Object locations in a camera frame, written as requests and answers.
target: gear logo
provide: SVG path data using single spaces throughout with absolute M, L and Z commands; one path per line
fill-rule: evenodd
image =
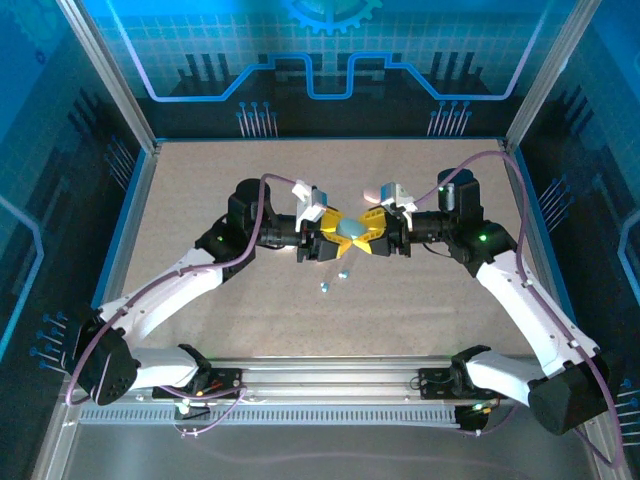
M 38 49 L 44 49 L 54 39 L 60 25 L 55 0 L 0 0 L 0 10 L 13 15 L 22 33 Z
M 282 0 L 282 4 L 301 28 L 333 35 L 337 30 L 346 33 L 349 27 L 359 28 L 363 19 L 371 20 L 373 9 L 382 7 L 382 0 Z

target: beige table surface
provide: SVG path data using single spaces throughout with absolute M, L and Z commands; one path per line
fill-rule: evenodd
M 495 140 L 327 140 L 163 145 L 127 273 L 131 291 L 177 261 L 226 213 L 235 185 L 265 172 L 303 179 L 357 218 L 363 189 L 396 181 L 415 197 L 439 171 L 495 150 Z M 480 160 L 485 216 L 516 237 L 519 217 L 502 161 Z M 295 213 L 295 197 L 271 182 L 272 204 Z M 437 209 L 436 201 L 428 205 Z M 445 248 L 436 249 L 446 253 Z M 525 250 L 531 263 L 528 249 Z M 348 268 L 350 276 L 337 274 Z M 330 283 L 324 294 L 320 284 Z M 414 246 L 411 259 L 352 248 L 334 262 L 296 263 L 293 251 L 258 249 L 229 283 L 164 322 L 144 346 L 190 343 L 210 357 L 264 355 L 449 355 L 477 345 L 505 354 L 530 347 L 498 302 L 455 261 Z

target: yellow object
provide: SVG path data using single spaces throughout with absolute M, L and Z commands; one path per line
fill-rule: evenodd
M 385 219 L 385 210 L 382 207 L 374 208 L 360 215 L 358 221 L 367 227 L 368 230 L 384 229 L 387 226 Z
M 371 245 L 369 245 L 369 242 L 380 238 L 382 235 L 384 235 L 384 229 L 372 230 L 356 238 L 353 244 L 359 249 L 371 254 Z
M 324 233 L 335 233 L 338 229 L 338 224 L 340 220 L 344 218 L 342 212 L 338 210 L 327 207 L 326 212 L 322 214 L 322 218 L 320 219 L 320 230 Z
M 371 254 L 371 245 L 369 245 L 369 242 L 372 240 L 376 240 L 384 235 L 384 232 L 387 228 L 385 210 L 382 207 L 369 210 L 368 212 L 362 214 L 358 221 L 365 227 L 367 227 L 367 230 L 369 231 L 364 235 L 360 235 L 358 238 L 356 238 L 353 241 L 353 244 L 360 250 Z
M 323 232 L 324 238 L 329 240 L 330 242 L 338 244 L 338 256 L 336 258 L 340 258 L 345 254 L 347 250 L 353 245 L 353 242 L 346 237 L 341 237 L 335 233 L 327 233 Z

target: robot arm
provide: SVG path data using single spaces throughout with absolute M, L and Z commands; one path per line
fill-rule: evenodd
M 441 183 L 451 170 L 439 175 Z M 381 197 L 389 189 L 382 189 Z M 403 222 L 400 214 L 406 204 L 387 201 L 388 225 L 382 239 L 387 248 L 383 254 L 398 252 L 411 255 L 411 243 L 444 242 L 453 259 L 462 264 L 500 302 L 533 349 L 538 364 L 499 355 L 482 345 L 465 350 L 452 358 L 451 375 L 454 393 L 471 398 L 480 390 L 490 389 L 510 397 L 532 410 L 537 420 L 550 432 L 562 434 L 607 409 L 606 401 L 594 375 L 578 347 L 594 362 L 615 397 L 622 381 L 623 362 L 602 353 L 598 345 L 564 314 L 560 306 L 532 275 L 526 261 L 523 282 L 518 266 L 516 242 L 496 223 L 483 219 L 477 180 L 462 170 L 440 189 L 439 212 L 413 214 L 412 223 Z M 534 296 L 539 294 L 558 317 L 567 336 Z
M 238 184 L 229 197 L 228 213 L 195 242 L 194 248 L 146 285 L 97 311 L 84 308 L 75 312 L 74 321 L 65 331 L 60 363 L 72 374 L 90 342 L 98 337 L 78 378 L 78 384 L 97 404 L 112 403 L 135 388 L 163 385 L 182 388 L 189 394 L 200 390 L 210 366 L 195 349 L 189 345 L 165 349 L 139 345 L 176 311 L 227 282 L 253 261 L 255 248 L 236 262 L 245 253 L 256 224 L 259 190 L 257 179 Z M 293 193 L 298 197 L 297 215 L 276 215 L 265 184 L 256 246 L 296 246 L 298 261 L 339 257 L 344 251 L 340 247 L 342 239 L 330 233 L 326 219 L 321 220 L 326 211 L 330 212 L 327 218 L 333 218 L 331 213 L 338 214 L 327 207 L 326 195 L 301 181 L 295 184 Z M 98 336 L 116 316 L 111 327 Z

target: glass panel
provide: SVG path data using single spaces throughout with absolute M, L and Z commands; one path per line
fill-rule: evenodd
M 139 145 L 55 1 L 0 13 L 0 476 L 29 478 L 62 381 L 45 320 L 91 302 Z
M 482 137 L 574 1 L 85 4 L 159 137 Z
M 521 145 L 577 321 L 626 358 L 632 390 L 640 388 L 639 22 L 635 0 L 603 1 Z M 625 433 L 640 430 L 633 410 L 620 409 Z M 628 451 L 637 461 L 638 447 Z

